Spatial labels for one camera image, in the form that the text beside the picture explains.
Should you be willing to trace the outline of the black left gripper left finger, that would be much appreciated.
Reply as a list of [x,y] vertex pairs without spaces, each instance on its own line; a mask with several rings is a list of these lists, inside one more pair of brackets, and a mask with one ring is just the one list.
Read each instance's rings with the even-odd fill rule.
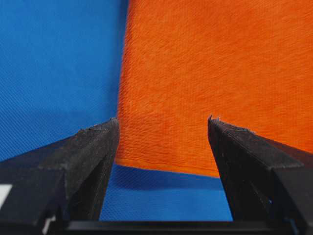
[[118,145],[111,118],[2,161],[1,234],[45,235],[52,222],[97,220]]

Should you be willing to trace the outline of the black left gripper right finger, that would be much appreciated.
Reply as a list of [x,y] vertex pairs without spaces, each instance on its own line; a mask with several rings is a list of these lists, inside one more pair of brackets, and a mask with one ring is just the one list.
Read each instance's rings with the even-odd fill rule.
[[211,117],[207,135],[235,222],[312,234],[312,153]]

